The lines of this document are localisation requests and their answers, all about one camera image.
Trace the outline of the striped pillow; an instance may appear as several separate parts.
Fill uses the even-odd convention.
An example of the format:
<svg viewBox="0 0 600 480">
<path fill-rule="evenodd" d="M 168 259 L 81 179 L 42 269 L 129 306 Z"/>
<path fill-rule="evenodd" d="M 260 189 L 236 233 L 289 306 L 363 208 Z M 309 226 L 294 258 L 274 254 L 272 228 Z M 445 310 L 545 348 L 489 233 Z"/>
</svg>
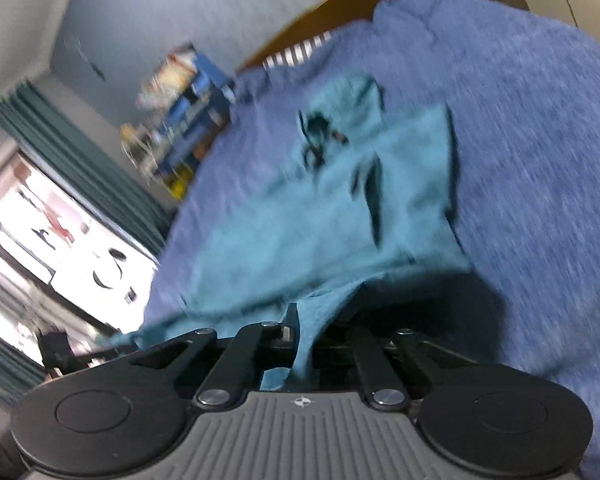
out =
<svg viewBox="0 0 600 480">
<path fill-rule="evenodd" d="M 321 35 L 303 40 L 298 44 L 269 55 L 262 63 L 262 66 L 269 70 L 277 66 L 298 66 L 306 62 L 317 50 L 320 50 L 324 44 L 332 39 L 332 32 L 323 32 Z"/>
</svg>

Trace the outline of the bright window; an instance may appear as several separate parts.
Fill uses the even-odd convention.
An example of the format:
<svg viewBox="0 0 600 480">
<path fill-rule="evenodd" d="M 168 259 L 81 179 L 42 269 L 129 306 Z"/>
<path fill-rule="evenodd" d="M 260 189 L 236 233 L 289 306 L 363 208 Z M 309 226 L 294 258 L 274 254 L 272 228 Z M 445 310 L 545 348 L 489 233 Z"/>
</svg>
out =
<svg viewBox="0 0 600 480">
<path fill-rule="evenodd" d="M 38 335 L 76 353 L 144 319 L 155 261 L 15 153 L 0 168 L 0 337 L 35 362 Z"/>
</svg>

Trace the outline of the blue cluttered shelf unit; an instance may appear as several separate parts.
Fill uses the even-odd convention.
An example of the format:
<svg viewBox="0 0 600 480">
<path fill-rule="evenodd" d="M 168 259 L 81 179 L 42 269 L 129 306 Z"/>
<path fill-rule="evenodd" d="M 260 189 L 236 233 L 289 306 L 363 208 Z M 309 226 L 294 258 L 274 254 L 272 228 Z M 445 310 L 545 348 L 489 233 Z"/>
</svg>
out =
<svg viewBox="0 0 600 480">
<path fill-rule="evenodd" d="M 120 127 L 122 151 L 147 182 L 181 200 L 216 137 L 230 122 L 234 81 L 188 42 L 143 81 L 146 120 Z"/>
</svg>

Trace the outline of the blue bed blanket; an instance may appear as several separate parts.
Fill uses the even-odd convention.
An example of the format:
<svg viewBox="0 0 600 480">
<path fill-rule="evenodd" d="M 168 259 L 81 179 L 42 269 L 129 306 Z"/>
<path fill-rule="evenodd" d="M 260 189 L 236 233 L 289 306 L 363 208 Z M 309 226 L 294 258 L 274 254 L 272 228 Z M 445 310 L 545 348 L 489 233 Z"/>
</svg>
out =
<svg viewBox="0 0 600 480">
<path fill-rule="evenodd" d="M 456 284 L 445 336 L 580 394 L 600 479 L 600 43 L 489 0 L 384 0 L 294 67 L 237 81 L 232 126 L 178 208 L 144 329 L 201 321 L 187 292 L 202 245 L 299 147 L 297 112 L 343 76 L 373 76 L 388 110 L 445 104 L 453 226 L 477 278 Z"/>
</svg>

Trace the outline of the teal hooded sweatshirt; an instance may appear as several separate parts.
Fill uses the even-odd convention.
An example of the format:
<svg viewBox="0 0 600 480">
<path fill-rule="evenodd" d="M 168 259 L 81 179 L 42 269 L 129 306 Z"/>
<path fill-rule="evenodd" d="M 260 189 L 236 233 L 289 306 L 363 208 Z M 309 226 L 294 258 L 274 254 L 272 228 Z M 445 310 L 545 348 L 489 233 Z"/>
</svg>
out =
<svg viewBox="0 0 600 480">
<path fill-rule="evenodd" d="M 387 112 L 367 75 L 330 82 L 297 118 L 301 144 L 263 190 L 204 239 L 181 293 L 182 313 L 130 335 L 140 348 L 196 330 L 235 335 L 288 321 L 294 362 L 269 389 L 306 385 L 313 345 L 363 288 L 414 292 L 464 273 L 451 207 L 452 125 L 434 104 Z"/>
</svg>

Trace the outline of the teal curtain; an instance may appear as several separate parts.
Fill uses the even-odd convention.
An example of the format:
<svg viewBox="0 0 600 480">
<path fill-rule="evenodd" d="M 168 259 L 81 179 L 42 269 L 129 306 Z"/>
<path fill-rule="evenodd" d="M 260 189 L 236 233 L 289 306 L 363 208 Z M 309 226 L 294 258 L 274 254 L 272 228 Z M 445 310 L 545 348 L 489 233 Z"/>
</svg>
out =
<svg viewBox="0 0 600 480">
<path fill-rule="evenodd" d="M 158 256 L 172 214 L 30 82 L 0 99 L 0 126 L 83 207 Z"/>
</svg>

